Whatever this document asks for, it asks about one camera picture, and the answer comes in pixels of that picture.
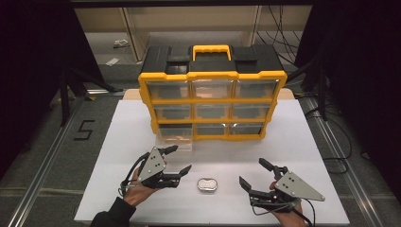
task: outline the small silver container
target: small silver container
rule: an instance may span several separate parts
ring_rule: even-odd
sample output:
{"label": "small silver container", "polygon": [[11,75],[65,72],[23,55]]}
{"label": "small silver container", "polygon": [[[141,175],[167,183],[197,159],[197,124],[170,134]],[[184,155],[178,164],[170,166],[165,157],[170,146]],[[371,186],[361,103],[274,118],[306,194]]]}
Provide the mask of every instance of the small silver container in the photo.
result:
{"label": "small silver container", "polygon": [[203,193],[213,193],[218,189],[218,182],[212,178],[198,180],[198,189]]}

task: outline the person's left hand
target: person's left hand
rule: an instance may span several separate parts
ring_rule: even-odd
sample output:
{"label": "person's left hand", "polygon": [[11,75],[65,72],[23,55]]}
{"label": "person's left hand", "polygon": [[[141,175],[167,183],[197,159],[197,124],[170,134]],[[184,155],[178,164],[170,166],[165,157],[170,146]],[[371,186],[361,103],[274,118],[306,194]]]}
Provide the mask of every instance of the person's left hand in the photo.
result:
{"label": "person's left hand", "polygon": [[[139,184],[138,179],[139,168],[136,168],[132,175],[132,182],[135,184]],[[131,206],[137,206],[141,202],[145,201],[151,194],[160,190],[161,188],[148,188],[143,185],[138,185],[135,187],[129,187],[127,189],[126,195],[124,197],[124,201]]]}

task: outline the black fabric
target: black fabric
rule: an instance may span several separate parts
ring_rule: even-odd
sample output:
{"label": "black fabric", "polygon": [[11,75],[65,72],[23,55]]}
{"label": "black fabric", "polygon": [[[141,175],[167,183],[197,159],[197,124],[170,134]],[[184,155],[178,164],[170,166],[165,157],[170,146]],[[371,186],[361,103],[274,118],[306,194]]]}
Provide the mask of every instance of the black fabric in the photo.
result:
{"label": "black fabric", "polygon": [[91,227],[128,227],[130,226],[130,218],[135,211],[135,207],[117,197],[108,212],[97,213]]}

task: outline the carrying handle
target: carrying handle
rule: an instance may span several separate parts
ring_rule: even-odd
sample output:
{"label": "carrying handle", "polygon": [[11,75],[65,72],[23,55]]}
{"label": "carrying handle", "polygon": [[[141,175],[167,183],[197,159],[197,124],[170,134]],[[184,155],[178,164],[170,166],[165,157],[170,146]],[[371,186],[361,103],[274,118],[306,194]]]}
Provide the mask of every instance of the carrying handle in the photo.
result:
{"label": "carrying handle", "polygon": [[192,61],[195,60],[197,53],[226,53],[228,61],[231,60],[229,45],[194,45],[192,48]]}

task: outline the storage box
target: storage box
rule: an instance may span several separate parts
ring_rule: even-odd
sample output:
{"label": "storage box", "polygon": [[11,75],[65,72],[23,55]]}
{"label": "storage box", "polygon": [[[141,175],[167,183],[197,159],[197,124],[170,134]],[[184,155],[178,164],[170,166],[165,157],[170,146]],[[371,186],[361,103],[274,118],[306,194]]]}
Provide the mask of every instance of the storage box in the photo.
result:
{"label": "storage box", "polygon": [[193,140],[262,139],[286,79],[272,45],[151,46],[139,92],[154,133],[185,124]]}

